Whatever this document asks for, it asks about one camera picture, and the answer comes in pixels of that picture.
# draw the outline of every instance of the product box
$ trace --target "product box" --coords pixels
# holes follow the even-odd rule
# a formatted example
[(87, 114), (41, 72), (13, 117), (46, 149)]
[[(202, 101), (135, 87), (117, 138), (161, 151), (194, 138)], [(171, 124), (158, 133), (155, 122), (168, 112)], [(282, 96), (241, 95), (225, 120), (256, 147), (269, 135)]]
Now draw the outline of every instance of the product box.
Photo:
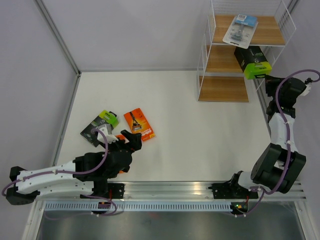
[(109, 124), (110, 126), (108, 132), (111, 132), (118, 124), (119, 121), (117, 119), (117, 115), (112, 111), (103, 110), (80, 134), (85, 139), (87, 139), (92, 145), (97, 147), (99, 145), (99, 141), (97, 140), (97, 134), (92, 133), (91, 130), (102, 124)]
[(243, 49), (247, 49), (256, 31), (258, 22), (255, 16), (238, 14), (233, 18), (222, 41)]
[(259, 46), (249, 46), (248, 49), (236, 47), (234, 55), (246, 79), (264, 78), (272, 70)]
[(156, 136), (140, 108), (127, 112), (124, 118), (133, 134), (142, 134), (142, 141), (147, 141)]

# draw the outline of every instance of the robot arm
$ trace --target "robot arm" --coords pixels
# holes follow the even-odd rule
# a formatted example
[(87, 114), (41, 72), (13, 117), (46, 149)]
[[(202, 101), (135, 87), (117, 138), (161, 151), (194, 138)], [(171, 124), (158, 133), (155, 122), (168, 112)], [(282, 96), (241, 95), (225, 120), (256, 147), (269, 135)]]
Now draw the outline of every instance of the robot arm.
[(276, 104), (276, 91), (282, 81), (283, 78), (268, 75), (265, 77), (266, 94), (268, 97), (272, 97), (266, 110), (268, 124), (271, 130), (271, 143), (255, 163), (250, 177), (255, 184), (264, 185), (269, 189), (273, 189), (277, 185), (284, 171), (279, 165), (284, 165), (287, 160), (287, 131), (289, 129), (290, 163), (285, 177), (277, 189), (278, 192), (285, 194), (290, 190), (306, 164), (306, 157), (299, 154), (295, 145), (294, 122), (296, 110), (293, 106), (299, 96), (305, 96), (309, 93), (312, 80), (307, 79), (305, 83), (303, 83), (301, 80), (291, 77), (280, 88), (278, 100), (287, 122), (284, 121), (284, 118), (279, 113)]
[(299, 96), (305, 96), (311, 89), (313, 82), (308, 78), (305, 82), (291, 77), (279, 90), (278, 101), (287, 121), (284, 121), (276, 103), (276, 91), (284, 78), (272, 76), (265, 77), (265, 91), (268, 97), (272, 97), (266, 114), (268, 115), (268, 124), (271, 130), (271, 141), (269, 146), (257, 160), (251, 173), (238, 172), (233, 175), (231, 180), (224, 183), (213, 183), (213, 197), (215, 199), (257, 199), (256, 191), (249, 191), (253, 186), (267, 187), (274, 189), (284, 172), (288, 156), (287, 131), (290, 130), (290, 163), (285, 173), (284, 179), (276, 191), (283, 194), (287, 193), (306, 163), (306, 157), (299, 154), (294, 140), (294, 122), (296, 110), (293, 107)]
[[(12, 167), (10, 179), (13, 182), (21, 181), (7, 189), (6, 199), (9, 203), (25, 205), (34, 200), (52, 197), (81, 197), (82, 195), (109, 198), (107, 179), (115, 178), (120, 171), (129, 171), (132, 153), (142, 147), (141, 134), (121, 131), (121, 134), (128, 140), (126, 143), (124, 139), (120, 140), (107, 134), (106, 125), (100, 127), (99, 130), (105, 133), (108, 141), (108, 154), (100, 167), (95, 171), (90, 171), (102, 162), (105, 152), (89, 152), (66, 164), (40, 170), (27, 171), (19, 166)], [(101, 141), (101, 145), (106, 147), (101, 133), (97, 138)]]

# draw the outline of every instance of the blister package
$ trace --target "blister package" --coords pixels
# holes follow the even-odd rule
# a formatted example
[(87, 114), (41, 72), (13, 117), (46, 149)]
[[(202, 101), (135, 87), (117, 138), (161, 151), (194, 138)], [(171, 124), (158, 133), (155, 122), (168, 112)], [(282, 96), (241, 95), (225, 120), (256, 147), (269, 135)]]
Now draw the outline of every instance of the blister package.
[(238, 14), (238, 16), (234, 17), (226, 31), (223, 41), (227, 44), (247, 49), (254, 36), (257, 25), (258, 22), (255, 16)]

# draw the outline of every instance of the white table surface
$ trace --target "white table surface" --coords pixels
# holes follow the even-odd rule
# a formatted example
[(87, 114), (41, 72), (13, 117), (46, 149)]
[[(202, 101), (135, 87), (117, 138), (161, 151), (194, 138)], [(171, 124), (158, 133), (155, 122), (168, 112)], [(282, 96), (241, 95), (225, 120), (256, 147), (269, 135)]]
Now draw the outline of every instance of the white table surface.
[(196, 71), (82, 73), (57, 164), (101, 152), (80, 132), (102, 111), (141, 108), (156, 134), (133, 153), (128, 173), (113, 181), (224, 181), (251, 171), (270, 143), (253, 82), (249, 103), (197, 102)]

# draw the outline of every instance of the green box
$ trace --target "green box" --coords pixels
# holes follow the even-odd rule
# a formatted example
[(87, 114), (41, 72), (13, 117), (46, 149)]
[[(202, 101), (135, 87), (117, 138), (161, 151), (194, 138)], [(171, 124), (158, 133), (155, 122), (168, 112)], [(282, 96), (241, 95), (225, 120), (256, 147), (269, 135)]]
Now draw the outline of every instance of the green box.
[(236, 47), (234, 55), (246, 79), (264, 78), (272, 70), (259, 46)]
[(112, 111), (103, 110), (80, 134), (88, 142), (97, 147), (99, 145), (97, 135), (92, 133), (91, 130), (103, 124), (109, 124), (112, 131), (119, 124), (117, 115)]

